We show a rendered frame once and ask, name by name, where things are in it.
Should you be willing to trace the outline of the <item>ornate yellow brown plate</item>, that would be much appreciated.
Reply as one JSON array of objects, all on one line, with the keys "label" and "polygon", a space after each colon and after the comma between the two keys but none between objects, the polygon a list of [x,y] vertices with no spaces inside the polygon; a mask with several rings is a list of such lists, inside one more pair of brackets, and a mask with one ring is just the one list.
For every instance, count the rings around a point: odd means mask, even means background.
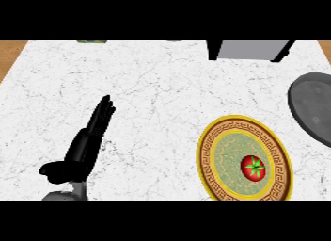
[{"label": "ornate yellow brown plate", "polygon": [[[241,174],[244,156],[256,156],[265,165],[265,177],[252,182]],[[202,186],[218,201],[283,201],[290,197],[293,174],[289,155],[268,127],[255,119],[228,115],[205,127],[196,165]]]}]

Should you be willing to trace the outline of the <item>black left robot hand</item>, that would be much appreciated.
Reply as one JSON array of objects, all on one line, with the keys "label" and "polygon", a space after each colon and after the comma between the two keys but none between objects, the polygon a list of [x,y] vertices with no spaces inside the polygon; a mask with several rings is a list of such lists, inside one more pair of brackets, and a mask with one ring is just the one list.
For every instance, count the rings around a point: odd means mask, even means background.
[{"label": "black left robot hand", "polygon": [[51,184],[84,182],[92,170],[101,137],[106,132],[115,107],[106,95],[91,114],[85,127],[76,133],[62,161],[54,161],[39,167],[38,173],[47,177]]}]

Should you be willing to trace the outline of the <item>dark grey pan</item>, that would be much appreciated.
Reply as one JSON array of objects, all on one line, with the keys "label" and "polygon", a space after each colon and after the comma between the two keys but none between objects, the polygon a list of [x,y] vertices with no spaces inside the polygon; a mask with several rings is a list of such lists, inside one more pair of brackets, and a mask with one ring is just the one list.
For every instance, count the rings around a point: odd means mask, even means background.
[{"label": "dark grey pan", "polygon": [[309,135],[331,148],[331,75],[302,74],[287,89],[287,106],[295,121]]}]

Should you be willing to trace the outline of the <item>grey appliance with black frame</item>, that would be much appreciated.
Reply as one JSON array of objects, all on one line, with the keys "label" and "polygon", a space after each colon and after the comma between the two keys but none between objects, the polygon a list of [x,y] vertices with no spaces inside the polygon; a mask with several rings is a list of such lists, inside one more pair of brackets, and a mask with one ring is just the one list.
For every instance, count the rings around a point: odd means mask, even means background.
[{"label": "grey appliance with black frame", "polygon": [[208,59],[255,59],[278,62],[289,54],[292,40],[208,40]]}]

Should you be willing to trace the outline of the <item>red tomato with green stem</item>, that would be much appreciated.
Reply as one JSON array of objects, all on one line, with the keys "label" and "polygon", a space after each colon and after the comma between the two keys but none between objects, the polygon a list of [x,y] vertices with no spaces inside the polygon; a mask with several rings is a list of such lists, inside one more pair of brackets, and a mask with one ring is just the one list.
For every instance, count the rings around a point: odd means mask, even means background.
[{"label": "red tomato with green stem", "polygon": [[265,177],[265,165],[262,160],[253,155],[244,156],[240,162],[240,171],[252,182],[261,181]]}]

